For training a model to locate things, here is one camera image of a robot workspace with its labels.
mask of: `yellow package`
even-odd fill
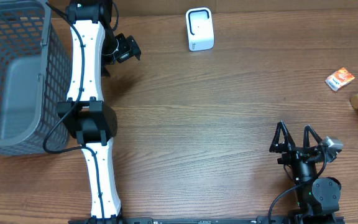
[[[334,91],[346,86],[354,79],[354,76],[346,70],[346,68],[341,68],[338,71],[334,72],[332,75],[328,76],[326,83]]]

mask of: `black cable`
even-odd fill
[[[68,25],[70,25],[70,27],[74,30],[75,34],[78,37],[78,40],[80,41],[80,47],[81,47],[81,81],[80,81],[80,88],[78,90],[78,97],[74,102],[74,105],[67,111],[67,113],[60,118],[60,120],[55,124],[55,126],[48,132],[48,134],[46,135],[43,143],[42,143],[42,147],[44,149],[45,152],[50,153],[50,154],[60,154],[60,153],[64,153],[64,152],[69,152],[69,151],[73,151],[73,150],[77,150],[77,149],[86,149],[88,150],[93,157],[94,160],[94,164],[95,164],[95,168],[96,168],[96,184],[98,186],[98,197],[100,200],[100,208],[101,208],[101,214],[102,214],[102,221],[105,224],[105,220],[104,220],[104,208],[103,208],[103,200],[102,200],[102,193],[101,193],[101,188],[100,188],[100,179],[99,179],[99,167],[98,167],[98,160],[96,159],[96,153],[89,147],[86,147],[85,145],[81,145],[81,146],[76,146],[76,147],[71,147],[68,149],[62,149],[59,151],[53,151],[53,150],[49,150],[47,148],[47,141],[48,139],[51,137],[52,133],[59,127],[59,125],[67,118],[67,116],[73,112],[73,110],[76,108],[76,106],[78,105],[78,102],[80,102],[81,99],[81,95],[82,92],[84,91],[83,89],[83,84],[84,84],[84,72],[85,72],[85,51],[84,51],[84,44],[81,38],[80,33],[78,32],[78,30],[75,28],[75,26],[67,19],[67,17],[65,16],[65,14],[60,11],[59,9],[57,9],[56,7],[52,6],[51,4],[49,4],[48,2],[45,3],[48,7],[51,8],[51,10],[53,10],[54,12],[56,12],[64,21],[67,22]]]
[[[292,179],[291,175],[288,173],[287,169],[285,168],[286,166],[287,166],[287,165],[284,164],[285,173],[287,174],[287,177],[291,180],[291,182],[293,182],[293,179]]]
[[[323,163],[323,166],[322,166],[321,170],[317,173],[317,175],[313,179],[310,179],[310,180],[308,180],[306,182],[303,182],[302,184],[295,185],[295,186],[291,187],[290,189],[284,191],[279,196],[277,196],[276,199],[274,199],[274,201],[272,202],[272,204],[271,204],[271,206],[270,206],[270,208],[268,210],[268,215],[267,215],[268,224],[272,224],[273,207],[278,202],[278,200],[280,200],[280,198],[282,198],[284,195],[288,194],[289,192],[291,192],[293,190],[296,190],[296,189],[298,189],[300,187],[305,186],[306,184],[308,184],[310,182],[315,181],[324,172],[324,170],[326,169],[326,166],[327,166],[327,157],[326,157],[326,151],[324,149],[322,149],[321,152],[323,153],[323,157],[324,157],[324,163]]]
[[[307,217],[308,216],[308,211],[305,213],[305,214],[303,214],[303,215],[301,215],[301,217],[299,218],[299,220],[303,220],[305,217]]]
[[[112,28],[112,31],[115,31],[115,30],[117,29],[117,26],[118,26],[118,17],[119,17],[119,15],[118,15],[118,8],[117,8],[116,3],[114,3],[114,1],[111,1],[111,2],[112,2],[112,4],[114,5],[114,8],[116,8],[116,14],[117,14],[116,24],[115,24],[114,27]]]

